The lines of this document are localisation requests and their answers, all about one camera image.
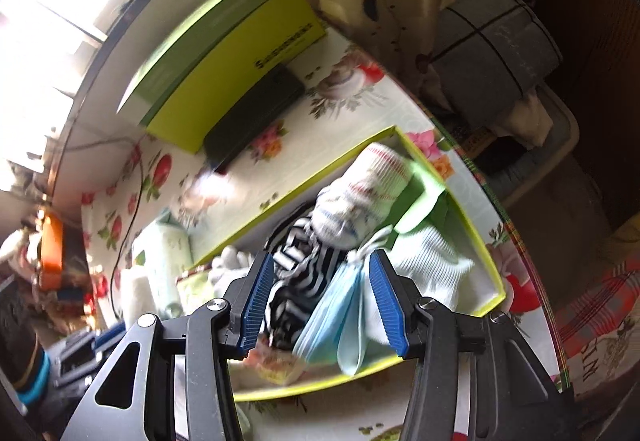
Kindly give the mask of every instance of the silver bolt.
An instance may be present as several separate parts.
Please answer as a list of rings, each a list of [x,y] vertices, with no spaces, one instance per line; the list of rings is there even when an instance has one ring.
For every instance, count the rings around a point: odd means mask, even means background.
[[[428,296],[420,298],[420,300],[418,300],[418,306],[420,306],[420,309],[424,309],[425,311],[436,309],[437,305],[438,302],[436,301],[436,299]]]
[[[207,304],[210,311],[221,311],[226,307],[226,300],[223,298],[214,298]]]
[[[152,314],[147,313],[146,315],[142,315],[140,316],[140,318],[138,318],[138,325],[140,327],[152,326],[155,323],[156,323],[156,317]]]
[[[491,311],[489,318],[494,324],[503,324],[509,317],[502,311]]]

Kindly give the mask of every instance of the red plaid cloth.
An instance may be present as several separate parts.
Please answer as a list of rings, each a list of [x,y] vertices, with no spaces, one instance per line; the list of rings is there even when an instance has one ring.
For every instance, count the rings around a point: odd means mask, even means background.
[[[594,338],[614,331],[640,296],[640,253],[556,313],[562,347],[571,358]]]

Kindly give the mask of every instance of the table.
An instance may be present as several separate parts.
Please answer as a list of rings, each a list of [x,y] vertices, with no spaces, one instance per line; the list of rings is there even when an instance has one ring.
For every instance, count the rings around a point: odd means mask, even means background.
[[[396,124],[440,172],[485,241],[508,293],[502,310],[511,313],[558,387],[567,388],[566,360],[554,318],[513,223],[480,172],[428,111],[378,66],[363,66],[361,58],[362,51],[329,27],[326,37],[289,64],[290,71],[305,84],[307,94],[230,166],[228,180],[232,189],[213,202],[190,232],[194,259],[206,255],[230,235],[229,230],[241,228],[364,138]],[[367,81],[355,88],[332,90],[327,82],[322,82],[332,72],[356,69],[364,72]],[[136,234],[175,201],[186,180],[196,176],[203,165],[203,155],[192,156],[146,136],[135,147],[115,185],[104,192],[84,194],[82,226],[92,273],[109,280],[118,252],[129,250]],[[136,213],[141,187],[140,207],[125,237]],[[114,281],[113,297],[117,300],[117,272]],[[98,304],[105,322],[113,324],[115,316],[108,298],[98,299]],[[464,374],[465,359],[461,358],[460,363]],[[411,364],[402,363],[339,388],[242,406],[258,440],[282,439],[283,434],[285,439],[306,436],[327,440],[390,440],[397,438],[395,427],[404,418],[411,381]],[[461,376],[462,396],[465,385],[468,381]],[[458,432],[466,431],[465,421],[468,424],[468,403],[460,402]]]

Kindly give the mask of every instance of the face mask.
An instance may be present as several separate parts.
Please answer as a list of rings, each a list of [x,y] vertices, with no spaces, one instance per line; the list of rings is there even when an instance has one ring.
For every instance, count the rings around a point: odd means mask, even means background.
[[[357,372],[367,343],[362,294],[364,262],[385,243],[391,229],[380,230],[360,249],[349,252],[300,333],[293,348],[295,356],[311,364],[338,362],[350,376]]]

